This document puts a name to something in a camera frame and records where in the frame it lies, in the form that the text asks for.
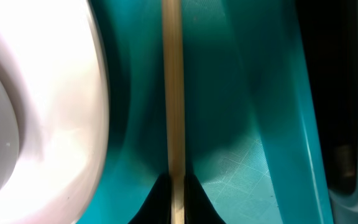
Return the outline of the wooden chopstick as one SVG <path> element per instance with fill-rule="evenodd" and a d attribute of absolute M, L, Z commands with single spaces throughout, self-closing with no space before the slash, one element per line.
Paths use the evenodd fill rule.
<path fill-rule="evenodd" d="M 185 222 L 185 94 L 180 0 L 162 0 L 162 36 L 171 222 Z"/>

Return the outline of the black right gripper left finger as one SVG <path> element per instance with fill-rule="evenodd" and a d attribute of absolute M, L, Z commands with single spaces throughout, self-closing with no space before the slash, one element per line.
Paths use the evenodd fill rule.
<path fill-rule="evenodd" d="M 171 178 L 168 174 L 160 174 L 129 224 L 170 224 L 171 204 Z"/>

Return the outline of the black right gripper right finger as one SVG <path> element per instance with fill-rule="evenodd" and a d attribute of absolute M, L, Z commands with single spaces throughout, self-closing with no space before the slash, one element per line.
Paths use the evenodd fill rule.
<path fill-rule="evenodd" d="M 225 224 L 194 174 L 185 176 L 185 224 Z"/>

